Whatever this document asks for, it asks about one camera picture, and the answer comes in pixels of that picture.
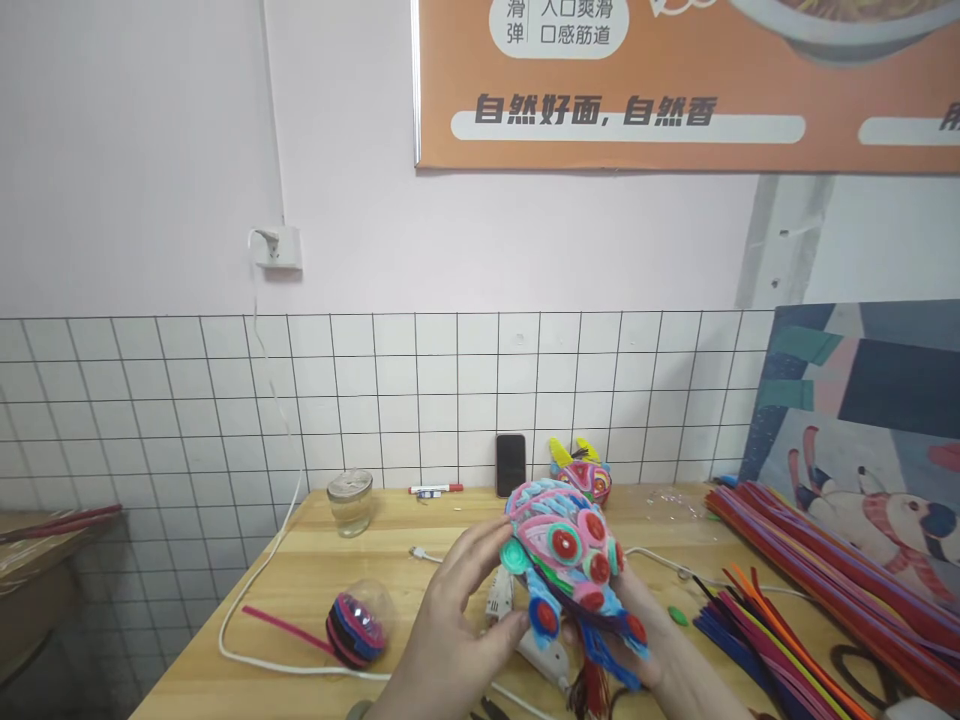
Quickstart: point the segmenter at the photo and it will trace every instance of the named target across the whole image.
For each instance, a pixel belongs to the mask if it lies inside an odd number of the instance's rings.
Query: colorful pipe cleaner animal
[[[590,500],[603,507],[613,486],[610,466],[600,460],[593,445],[577,438],[579,449],[572,455],[556,438],[550,438],[550,454],[553,465],[550,473],[554,479],[570,483]]]
[[[623,569],[623,549],[610,534],[600,506],[559,480],[524,483],[510,494],[505,512],[514,535],[500,551],[500,560],[530,593],[528,612],[537,645],[543,649],[558,637],[560,613],[566,610],[576,621],[584,649],[570,709],[580,720],[588,712],[606,718],[604,671],[629,690],[639,690],[640,680],[614,659],[601,632],[620,637],[640,658],[647,658],[646,630],[610,588],[610,578]]]

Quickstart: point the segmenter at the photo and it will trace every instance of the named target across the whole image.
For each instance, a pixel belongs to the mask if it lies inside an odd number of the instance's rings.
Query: green bead
[[[673,621],[680,625],[681,627],[687,627],[690,624],[690,621],[687,620],[687,616],[681,612],[680,608],[671,605],[667,608],[667,612],[670,613],[670,617],[673,618]]]

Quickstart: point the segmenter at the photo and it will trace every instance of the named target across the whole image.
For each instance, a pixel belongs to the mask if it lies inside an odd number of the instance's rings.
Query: painting
[[[960,613],[960,300],[778,308],[740,479]]]

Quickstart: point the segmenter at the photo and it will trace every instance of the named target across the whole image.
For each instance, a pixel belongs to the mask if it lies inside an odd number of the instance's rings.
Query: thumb
[[[529,628],[530,616],[527,612],[513,610],[478,640],[484,661],[493,666],[491,670],[494,674],[510,659]]]

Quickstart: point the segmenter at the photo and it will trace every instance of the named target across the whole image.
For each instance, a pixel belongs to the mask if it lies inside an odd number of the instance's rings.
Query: hand
[[[463,611],[467,600],[500,564],[513,527],[503,515],[474,525],[450,548],[434,573],[403,657],[367,720],[450,720],[466,717],[530,626],[514,610],[482,637]]]

